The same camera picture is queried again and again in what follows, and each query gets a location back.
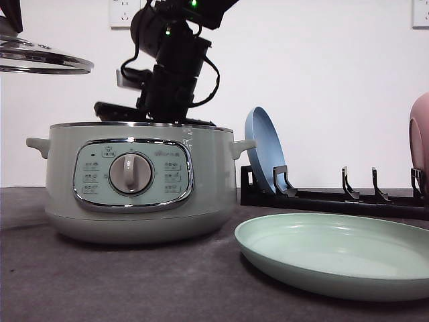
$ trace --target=white wall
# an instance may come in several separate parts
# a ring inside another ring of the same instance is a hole
[[[26,148],[49,125],[96,121],[93,105],[134,106],[137,93],[115,84],[132,56],[128,31],[108,27],[107,0],[21,0],[20,35],[92,60],[82,76],[1,75],[1,185],[42,186],[46,161]],[[408,117],[429,91],[429,31],[411,29],[410,0],[240,0],[212,40],[208,57],[221,71],[218,95],[190,117],[214,121],[244,138],[249,110],[263,106],[282,141],[296,186],[409,187]],[[152,68],[144,53],[138,66]],[[204,68],[196,99],[215,74]],[[248,164],[246,155],[237,169]]]

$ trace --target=cooker button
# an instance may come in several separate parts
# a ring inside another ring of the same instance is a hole
[[[113,161],[110,168],[111,184],[120,192],[139,193],[152,179],[149,161],[139,154],[124,154]]]
[[[180,182],[182,180],[182,176],[180,172],[167,172],[165,174],[165,182]]]
[[[166,162],[164,164],[164,170],[166,171],[180,171],[181,165],[177,162]]]
[[[178,184],[166,185],[166,189],[165,189],[166,193],[180,193],[181,191],[182,191],[182,186]]]
[[[83,165],[84,171],[99,171],[100,164],[98,162],[85,162]]]
[[[104,158],[114,158],[116,156],[116,151],[111,146],[106,146],[101,152],[101,156]]]
[[[99,186],[96,184],[85,185],[83,187],[83,193],[86,195],[96,195],[98,193],[97,188]]]
[[[98,183],[99,176],[97,173],[85,173],[83,175],[83,182],[84,183]]]

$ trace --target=cooker control panel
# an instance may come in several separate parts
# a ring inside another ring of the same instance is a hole
[[[81,147],[73,189],[89,210],[141,213],[177,207],[193,182],[190,153],[181,143],[124,138]]]

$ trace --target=cooker handle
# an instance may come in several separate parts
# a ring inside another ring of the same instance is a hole
[[[245,150],[254,149],[256,148],[256,141],[255,140],[244,140],[244,141],[236,141],[231,142],[230,149],[231,154],[233,155],[233,159],[237,160],[240,158],[240,155]]]
[[[34,148],[40,151],[43,159],[48,158],[51,141],[47,139],[27,138],[25,141],[29,148]]]

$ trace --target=control knob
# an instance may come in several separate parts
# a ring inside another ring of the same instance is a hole
[[[129,153],[118,157],[110,167],[111,184],[120,192],[134,195],[151,182],[149,161],[139,154]]]

